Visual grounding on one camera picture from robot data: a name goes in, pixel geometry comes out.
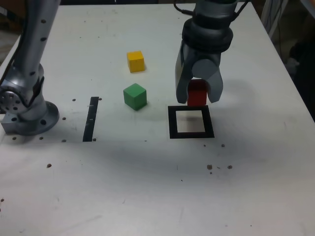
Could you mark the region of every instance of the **cube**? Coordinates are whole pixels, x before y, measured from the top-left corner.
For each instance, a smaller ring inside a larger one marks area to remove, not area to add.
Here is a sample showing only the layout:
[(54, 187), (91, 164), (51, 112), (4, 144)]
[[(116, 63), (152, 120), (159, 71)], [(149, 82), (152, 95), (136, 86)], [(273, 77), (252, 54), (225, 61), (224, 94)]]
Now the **cube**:
[(191, 80), (188, 84), (188, 106), (207, 104), (207, 84), (204, 80)]
[(127, 53), (127, 59), (131, 73), (144, 71), (144, 58), (141, 51)]
[(133, 84), (124, 89), (125, 103), (135, 111), (147, 104), (147, 91), (138, 84)]

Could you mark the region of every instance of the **black tape strip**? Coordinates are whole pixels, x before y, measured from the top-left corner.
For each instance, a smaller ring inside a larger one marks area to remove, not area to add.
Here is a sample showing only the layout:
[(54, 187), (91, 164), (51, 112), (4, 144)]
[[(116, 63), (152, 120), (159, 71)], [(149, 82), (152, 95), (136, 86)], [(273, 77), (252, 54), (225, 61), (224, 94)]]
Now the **black tape strip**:
[(90, 106), (88, 111), (87, 122), (85, 124), (83, 142), (92, 142), (94, 125), (96, 120), (98, 106), (98, 97), (91, 97)]

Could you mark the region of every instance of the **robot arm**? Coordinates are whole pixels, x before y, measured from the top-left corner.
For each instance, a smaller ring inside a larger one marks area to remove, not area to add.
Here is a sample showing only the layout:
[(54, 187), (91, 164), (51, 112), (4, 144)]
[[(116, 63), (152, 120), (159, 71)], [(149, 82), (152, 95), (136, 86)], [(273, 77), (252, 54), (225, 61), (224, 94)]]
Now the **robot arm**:
[(184, 24), (182, 43), (176, 61), (176, 97), (179, 103), (188, 99), (188, 84), (193, 77), (207, 84), (209, 100), (217, 102), (222, 94), (223, 81), (219, 69), (221, 53), (232, 41), (233, 32), (229, 25), (249, 1), (236, 13), (237, 0), (199, 0), (192, 18)]
[[(61, 0), (25, 0), (26, 20), (16, 52), (0, 80), (0, 107), (6, 111), (2, 126), (7, 134), (36, 135), (52, 128), (58, 108), (44, 100), (44, 70), (40, 64), (46, 41)], [(186, 103), (193, 77), (206, 81), (211, 102), (220, 99), (223, 82), (219, 70), (221, 53), (233, 38), (230, 23), (238, 0), (198, 0), (192, 18), (184, 24), (176, 62), (176, 97)]]
[(36, 135), (52, 128), (58, 108), (44, 100), (44, 70), (40, 59), (61, 0), (26, 0), (25, 25), (20, 42), (2, 79), (0, 106), (6, 111), (6, 133)]

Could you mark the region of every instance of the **green cube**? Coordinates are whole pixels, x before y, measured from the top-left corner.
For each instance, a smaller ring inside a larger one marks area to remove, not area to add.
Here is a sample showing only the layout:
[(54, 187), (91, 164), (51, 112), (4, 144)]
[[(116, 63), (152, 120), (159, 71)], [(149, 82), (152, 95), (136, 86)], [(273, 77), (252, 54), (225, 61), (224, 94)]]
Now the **green cube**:
[(135, 111), (147, 104), (147, 91), (138, 84), (133, 84), (124, 89), (125, 103)]

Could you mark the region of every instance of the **red cube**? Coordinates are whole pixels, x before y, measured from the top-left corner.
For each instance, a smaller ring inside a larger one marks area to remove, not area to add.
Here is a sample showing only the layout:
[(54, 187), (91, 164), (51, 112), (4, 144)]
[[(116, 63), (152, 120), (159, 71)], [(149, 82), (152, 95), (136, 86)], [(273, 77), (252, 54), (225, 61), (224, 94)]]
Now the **red cube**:
[(207, 104), (207, 84), (204, 80), (191, 80), (188, 85), (188, 106)]

